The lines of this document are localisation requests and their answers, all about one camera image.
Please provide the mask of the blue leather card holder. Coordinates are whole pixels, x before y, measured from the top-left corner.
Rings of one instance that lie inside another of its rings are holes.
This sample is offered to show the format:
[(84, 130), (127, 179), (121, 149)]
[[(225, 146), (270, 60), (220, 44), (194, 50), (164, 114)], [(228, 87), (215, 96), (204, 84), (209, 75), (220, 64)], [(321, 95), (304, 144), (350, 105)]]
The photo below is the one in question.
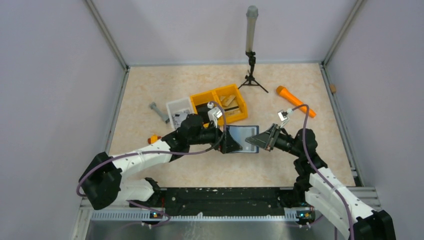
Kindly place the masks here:
[(259, 147), (246, 141), (247, 138), (253, 137), (259, 133), (258, 125), (227, 125), (228, 135), (232, 138), (233, 142), (237, 143), (235, 146), (229, 147), (228, 154), (257, 154)]

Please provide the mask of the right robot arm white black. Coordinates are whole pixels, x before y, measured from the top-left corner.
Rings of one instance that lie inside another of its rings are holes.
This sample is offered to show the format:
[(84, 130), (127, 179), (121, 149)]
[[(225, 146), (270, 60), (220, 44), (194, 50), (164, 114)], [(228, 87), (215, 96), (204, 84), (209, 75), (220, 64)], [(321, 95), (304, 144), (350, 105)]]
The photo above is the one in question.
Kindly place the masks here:
[(377, 211), (354, 195), (318, 155), (315, 133), (306, 127), (295, 136), (273, 124), (266, 131), (247, 137), (246, 142), (266, 151), (279, 149), (296, 156), (298, 178), (293, 200), (318, 210), (346, 240), (396, 239), (392, 217)]

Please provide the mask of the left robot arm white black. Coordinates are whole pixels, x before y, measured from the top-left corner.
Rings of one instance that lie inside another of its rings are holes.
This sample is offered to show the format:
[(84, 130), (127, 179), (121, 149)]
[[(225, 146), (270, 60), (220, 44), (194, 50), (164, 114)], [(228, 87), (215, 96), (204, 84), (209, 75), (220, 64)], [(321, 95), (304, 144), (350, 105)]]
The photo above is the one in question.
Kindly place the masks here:
[(204, 127), (203, 118), (189, 114), (175, 131), (143, 148), (118, 156), (106, 152), (97, 154), (80, 177), (76, 193), (86, 197), (95, 210), (104, 209), (119, 201), (141, 201), (149, 207), (160, 202), (160, 193), (151, 180), (125, 185), (129, 176), (150, 167), (170, 163), (191, 155), (192, 145), (210, 144), (209, 151), (229, 154), (242, 149), (228, 127), (219, 127), (211, 121)]

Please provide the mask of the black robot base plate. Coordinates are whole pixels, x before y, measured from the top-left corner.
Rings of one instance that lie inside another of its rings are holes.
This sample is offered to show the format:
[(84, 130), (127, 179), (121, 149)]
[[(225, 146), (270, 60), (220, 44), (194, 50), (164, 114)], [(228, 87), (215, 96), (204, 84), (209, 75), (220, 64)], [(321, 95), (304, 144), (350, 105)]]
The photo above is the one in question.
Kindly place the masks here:
[(132, 200), (163, 210), (169, 216), (256, 217), (283, 216), (292, 208), (311, 209), (289, 187), (169, 187), (156, 190), (149, 200)]

